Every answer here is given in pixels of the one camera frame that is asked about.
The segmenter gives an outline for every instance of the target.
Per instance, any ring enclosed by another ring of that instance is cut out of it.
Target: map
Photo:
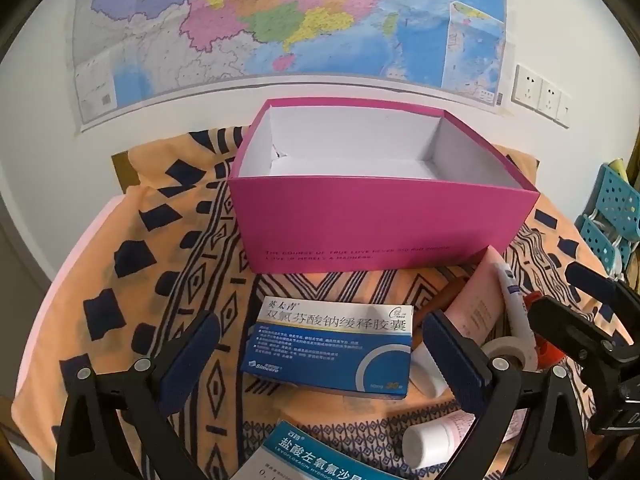
[[[506,0],[77,0],[82,122],[277,75],[394,80],[494,105],[505,23]]]

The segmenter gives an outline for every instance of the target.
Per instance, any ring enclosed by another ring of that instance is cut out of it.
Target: brown handle
[[[434,312],[435,310],[442,310],[443,312],[446,311],[449,308],[449,305],[453,303],[453,300],[456,299],[456,296],[460,294],[460,291],[465,287],[467,281],[468,278],[466,276],[459,276],[455,280],[447,283],[440,292],[431,298],[429,303],[422,307],[418,312],[414,313],[414,336],[411,341],[412,350],[418,348],[422,342],[422,330],[420,330],[422,320],[427,316],[427,314]]]

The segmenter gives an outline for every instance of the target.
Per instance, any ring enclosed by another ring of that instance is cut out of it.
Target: red object
[[[539,290],[533,291],[531,294],[527,294],[524,297],[524,304],[527,310],[531,307],[534,301],[542,298],[544,294]],[[536,352],[538,353],[538,368],[544,370],[557,365],[563,358],[564,352],[553,346],[549,341],[536,334]]]

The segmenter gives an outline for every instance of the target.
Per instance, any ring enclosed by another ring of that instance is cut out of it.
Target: white bottle cap
[[[439,420],[409,426],[402,436],[402,457],[412,469],[448,462],[454,451],[454,443]]]
[[[411,352],[409,378],[428,399],[436,399],[449,387],[424,343]]]

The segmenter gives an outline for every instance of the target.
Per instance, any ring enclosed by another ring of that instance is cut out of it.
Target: open box
[[[539,196],[447,111],[356,98],[267,101],[229,186],[249,264],[270,273],[476,261]]]

